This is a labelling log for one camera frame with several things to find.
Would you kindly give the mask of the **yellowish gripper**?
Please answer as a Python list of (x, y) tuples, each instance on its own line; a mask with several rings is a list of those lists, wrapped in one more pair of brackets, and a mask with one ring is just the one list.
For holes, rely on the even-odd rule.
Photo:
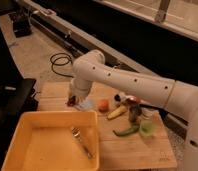
[(69, 92), (67, 105), (75, 106), (75, 105), (78, 105), (79, 103), (83, 102), (84, 100), (85, 100), (84, 97), (77, 96), (77, 95), (74, 95), (72, 92)]

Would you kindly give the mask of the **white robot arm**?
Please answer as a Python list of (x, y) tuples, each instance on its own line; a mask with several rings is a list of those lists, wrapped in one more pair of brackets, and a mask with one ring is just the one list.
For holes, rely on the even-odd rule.
[(198, 171), (198, 86), (108, 67), (104, 54), (99, 50), (91, 50), (78, 57), (73, 63), (73, 72), (69, 98), (85, 99), (92, 84), (99, 82), (186, 120), (188, 129), (182, 169)]

